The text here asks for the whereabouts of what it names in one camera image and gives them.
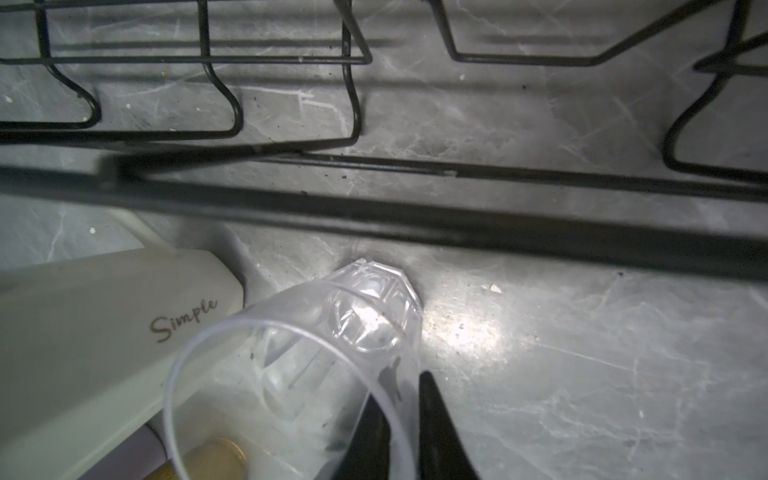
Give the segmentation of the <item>clear glass cup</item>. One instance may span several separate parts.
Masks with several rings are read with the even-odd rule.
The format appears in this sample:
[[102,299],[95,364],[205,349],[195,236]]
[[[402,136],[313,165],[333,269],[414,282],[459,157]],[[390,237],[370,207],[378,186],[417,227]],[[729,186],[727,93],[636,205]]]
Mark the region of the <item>clear glass cup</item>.
[[391,430],[388,479],[416,478],[422,320],[404,271],[359,259],[204,329],[166,385],[172,460],[225,438],[246,479],[333,479],[372,395]]

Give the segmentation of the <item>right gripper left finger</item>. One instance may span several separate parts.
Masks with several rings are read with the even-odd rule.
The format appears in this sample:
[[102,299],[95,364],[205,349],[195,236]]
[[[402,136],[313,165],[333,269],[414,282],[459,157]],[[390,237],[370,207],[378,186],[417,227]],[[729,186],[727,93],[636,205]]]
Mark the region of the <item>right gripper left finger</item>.
[[391,430],[376,399],[364,405],[351,443],[337,467],[334,480],[387,480],[390,467]]

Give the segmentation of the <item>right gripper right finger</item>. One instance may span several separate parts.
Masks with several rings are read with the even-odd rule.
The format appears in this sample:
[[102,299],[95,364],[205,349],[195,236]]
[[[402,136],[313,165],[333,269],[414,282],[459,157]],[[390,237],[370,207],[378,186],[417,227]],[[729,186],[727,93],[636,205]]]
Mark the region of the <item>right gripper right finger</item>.
[[421,479],[478,480],[433,374],[419,376],[419,475]]

